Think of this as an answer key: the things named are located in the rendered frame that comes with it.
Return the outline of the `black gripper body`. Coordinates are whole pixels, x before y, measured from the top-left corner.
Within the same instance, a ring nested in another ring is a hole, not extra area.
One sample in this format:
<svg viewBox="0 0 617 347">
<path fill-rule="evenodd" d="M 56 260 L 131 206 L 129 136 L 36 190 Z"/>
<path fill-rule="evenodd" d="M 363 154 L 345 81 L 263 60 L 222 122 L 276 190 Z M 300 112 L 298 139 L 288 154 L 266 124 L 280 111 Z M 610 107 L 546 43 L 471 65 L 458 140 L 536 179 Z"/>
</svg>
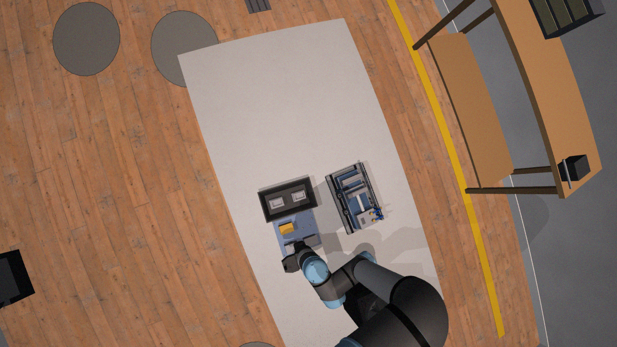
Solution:
<svg viewBox="0 0 617 347">
<path fill-rule="evenodd" d="M 306 253 L 307 251 L 315 252 L 314 250 L 311 250 L 311 247 L 306 245 L 306 243 L 303 242 L 302 240 L 299 242 L 295 242 L 294 247 L 295 247 L 295 254 L 287 255 L 282 260 L 282 265 L 286 273 L 294 273 L 296 271 L 299 271 L 300 270 L 299 259 L 302 256 L 302 254 Z"/>
</svg>

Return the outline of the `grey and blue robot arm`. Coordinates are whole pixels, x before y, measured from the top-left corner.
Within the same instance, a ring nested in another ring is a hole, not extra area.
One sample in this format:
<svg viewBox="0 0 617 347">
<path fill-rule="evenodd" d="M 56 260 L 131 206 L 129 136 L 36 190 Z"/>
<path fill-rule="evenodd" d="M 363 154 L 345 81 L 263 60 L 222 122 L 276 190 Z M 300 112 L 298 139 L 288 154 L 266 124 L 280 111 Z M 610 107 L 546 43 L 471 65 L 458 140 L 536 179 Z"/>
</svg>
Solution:
<svg viewBox="0 0 617 347">
<path fill-rule="evenodd" d="M 313 251 L 302 254 L 299 266 L 329 309 L 342 306 L 345 292 L 359 282 L 376 294 L 366 306 L 366 322 L 335 347 L 444 346 L 449 316 L 441 295 L 425 280 L 377 265 L 368 251 L 333 274 Z"/>
</svg>

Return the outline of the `orange rectangular block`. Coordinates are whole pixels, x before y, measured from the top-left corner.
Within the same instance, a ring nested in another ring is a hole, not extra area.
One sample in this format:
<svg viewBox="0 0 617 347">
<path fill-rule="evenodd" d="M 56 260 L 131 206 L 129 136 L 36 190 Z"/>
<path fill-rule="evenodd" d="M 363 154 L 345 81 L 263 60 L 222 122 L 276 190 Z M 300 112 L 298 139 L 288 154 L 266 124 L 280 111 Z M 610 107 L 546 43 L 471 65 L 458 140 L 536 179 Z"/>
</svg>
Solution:
<svg viewBox="0 0 617 347">
<path fill-rule="evenodd" d="M 292 222 L 287 222 L 285 224 L 280 225 L 279 230 L 280 230 L 281 235 L 284 235 L 284 234 L 290 233 L 291 231 L 294 231 L 295 229 L 293 227 Z"/>
</svg>

